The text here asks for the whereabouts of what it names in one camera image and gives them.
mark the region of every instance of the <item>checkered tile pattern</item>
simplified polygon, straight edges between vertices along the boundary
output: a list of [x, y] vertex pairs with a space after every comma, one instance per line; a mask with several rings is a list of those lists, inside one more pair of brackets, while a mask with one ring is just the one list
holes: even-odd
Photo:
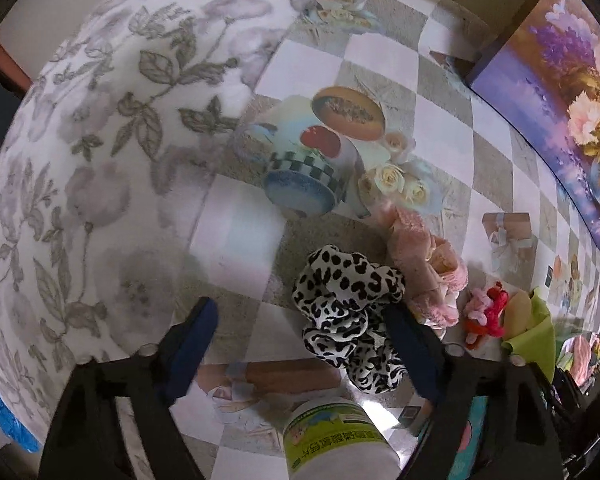
[[[435, 51], [475, 60], [491, 37], [486, 26], [451, 0], [365, 0], [364, 8], [383, 22], [386, 36], [330, 32], [316, 38], [300, 23], [294, 24], [256, 86], [242, 122], [290, 95], [312, 97], [335, 84], [370, 94], [382, 104], [387, 130], [413, 134], [415, 155], [430, 165], [445, 190], [442, 213], [426, 221], [462, 254], [470, 286], [500, 279], [510, 290], [537, 286], [546, 298], [547, 270], [556, 255], [565, 265], [575, 256], [583, 289], [570, 317], [590, 321], [586, 297], [600, 283], [600, 251], [580, 215], [523, 137], [430, 55]], [[311, 156], [276, 153], [269, 165], [296, 168], [329, 187], [343, 184], [331, 166]], [[271, 372], [264, 384], [253, 377], [257, 365], [279, 360], [289, 362], [289, 377], [303, 381], [312, 377], [300, 365], [312, 361], [301, 339], [304, 319], [290, 302], [292, 284], [307, 254], [326, 243], [362, 252], [374, 262], [385, 261], [386, 244], [343, 203], [321, 218], [286, 218], [264, 195], [262, 168], [233, 153], [225, 155], [218, 172], [193, 233], [187, 263], [199, 281], [187, 286], [192, 298], [208, 295], [218, 301], [220, 326], [204, 365], [220, 379], [199, 377], [187, 396], [190, 400], [179, 401], [181, 410], [196, 413], [195, 420], [180, 429], [212, 480], [282, 479], [286, 465], [276, 428], [284, 420], [253, 413], [275, 412], [274, 397], [268, 392], [275, 394], [280, 381], [291, 391], [294, 380], [285, 379], [283, 371]], [[493, 212], [531, 216], [533, 256], [516, 273], [492, 271], [482, 215]], [[558, 316], [558, 306], [549, 307]], [[176, 320], [183, 319], [187, 309], [183, 306]], [[448, 337], [462, 336], [458, 332]], [[480, 355], [497, 353], [498, 342], [492, 346]], [[249, 363], [253, 370], [238, 372], [228, 366], [235, 362]], [[250, 383], [257, 383], [260, 396], [248, 390]], [[343, 387], [338, 394], [358, 401], [372, 398]], [[398, 416], [412, 395], [405, 380], [396, 392], [373, 400]], [[310, 395], [291, 397], [297, 405]], [[255, 403], [251, 418], [247, 411], [232, 412], [229, 398], [235, 401], [232, 406]], [[411, 442], [405, 440], [407, 430], [397, 421], [386, 428], [385, 422], [383, 433], [389, 442], [398, 452], [410, 453], [412, 449], [405, 451]]]

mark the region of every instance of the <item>green fabric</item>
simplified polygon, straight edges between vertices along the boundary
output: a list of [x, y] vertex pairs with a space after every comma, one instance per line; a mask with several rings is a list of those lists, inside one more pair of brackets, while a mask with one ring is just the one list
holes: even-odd
[[562, 370], [564, 370], [565, 372], [568, 372], [569, 370], [571, 370], [571, 365], [573, 365], [573, 354], [571, 352], [566, 352], [562, 356], [562, 359], [560, 359], [556, 363], [555, 367], [562, 368]]
[[555, 330], [551, 313], [536, 290], [531, 297], [531, 320], [526, 332], [502, 342], [502, 346], [522, 356], [528, 363], [537, 363], [549, 382], [554, 380]]

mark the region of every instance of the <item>pink flower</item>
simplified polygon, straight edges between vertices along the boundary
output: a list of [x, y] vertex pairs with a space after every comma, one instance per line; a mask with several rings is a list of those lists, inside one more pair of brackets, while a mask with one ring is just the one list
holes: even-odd
[[592, 101], [583, 91], [569, 106], [569, 133], [576, 144], [583, 146], [595, 142], [596, 136], [592, 135], [600, 124], [600, 103]]

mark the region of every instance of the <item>purple flowers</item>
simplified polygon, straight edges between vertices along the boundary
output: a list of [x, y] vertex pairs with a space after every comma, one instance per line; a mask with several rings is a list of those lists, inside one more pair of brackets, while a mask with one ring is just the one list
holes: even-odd
[[529, 31], [536, 36], [542, 48], [542, 59], [559, 75], [573, 68], [590, 66], [595, 68], [596, 57], [590, 42], [583, 40], [572, 28], [563, 32], [554, 25], [530, 27]]

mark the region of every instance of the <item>stuffed toy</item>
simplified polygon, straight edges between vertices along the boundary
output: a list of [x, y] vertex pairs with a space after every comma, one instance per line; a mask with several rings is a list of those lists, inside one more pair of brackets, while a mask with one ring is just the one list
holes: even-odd
[[458, 323], [456, 299], [468, 271], [451, 244], [433, 236], [415, 212], [389, 206], [382, 219], [393, 220], [388, 253], [404, 276], [403, 299], [416, 320], [434, 329]]
[[486, 335], [504, 335], [500, 314], [509, 301], [509, 293], [502, 288], [500, 282], [496, 282], [486, 293], [474, 289], [472, 294], [471, 301], [464, 309], [464, 329], [467, 331], [465, 342], [468, 349], [478, 348]]

